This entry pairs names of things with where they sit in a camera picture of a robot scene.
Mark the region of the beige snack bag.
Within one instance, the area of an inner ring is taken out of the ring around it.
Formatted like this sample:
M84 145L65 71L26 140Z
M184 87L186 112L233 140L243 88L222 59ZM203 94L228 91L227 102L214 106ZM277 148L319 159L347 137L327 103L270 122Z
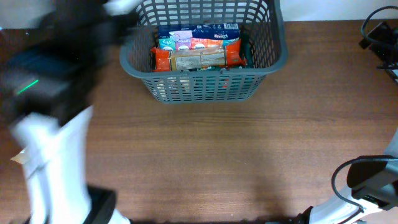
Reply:
M32 157L30 155L29 149L26 147L22 151L20 151L18 154L10 158L11 161L14 161L20 165L25 165L31 162Z

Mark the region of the green coffee bag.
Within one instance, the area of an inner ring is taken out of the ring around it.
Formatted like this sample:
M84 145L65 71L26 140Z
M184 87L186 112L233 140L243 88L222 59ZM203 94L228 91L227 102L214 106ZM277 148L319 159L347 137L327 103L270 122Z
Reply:
M189 71L254 67L247 34L224 47L191 50L191 53L194 53L192 58L199 61L192 62L187 68Z

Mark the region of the grey plastic basket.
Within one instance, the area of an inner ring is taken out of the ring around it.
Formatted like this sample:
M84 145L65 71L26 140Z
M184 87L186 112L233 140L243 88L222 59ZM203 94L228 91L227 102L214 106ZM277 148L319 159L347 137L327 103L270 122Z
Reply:
M170 104L208 101L244 101L269 74L287 62L284 21L279 0L141 1L139 15L126 43L120 64L140 79L155 99ZM249 36L253 68L155 72L151 48L159 45L158 27L176 24L237 23L241 35Z

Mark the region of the orange biscuit pack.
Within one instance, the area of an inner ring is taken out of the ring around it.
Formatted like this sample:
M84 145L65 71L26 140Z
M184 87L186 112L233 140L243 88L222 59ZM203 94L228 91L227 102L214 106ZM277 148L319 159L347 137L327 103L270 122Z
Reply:
M246 65L247 60L240 55L241 41L226 46L191 50L163 50L152 48L155 55L155 72L182 71L207 67L233 67Z

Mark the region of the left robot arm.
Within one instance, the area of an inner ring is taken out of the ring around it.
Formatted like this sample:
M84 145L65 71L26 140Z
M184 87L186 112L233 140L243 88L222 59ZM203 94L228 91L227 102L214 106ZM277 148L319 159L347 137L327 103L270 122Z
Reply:
M91 93L109 48L137 23L137 1L47 1L33 44L1 72L1 114L21 146L27 223L128 223L112 190L85 179Z

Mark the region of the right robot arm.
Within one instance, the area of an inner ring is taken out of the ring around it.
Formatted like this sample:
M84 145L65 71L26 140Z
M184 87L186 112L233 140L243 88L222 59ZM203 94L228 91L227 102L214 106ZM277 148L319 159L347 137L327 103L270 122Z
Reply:
M378 69L397 82L397 29L378 24L360 41L382 61ZM397 135L383 154L359 156L340 165L331 177L334 196L287 223L360 223L372 213L397 206Z

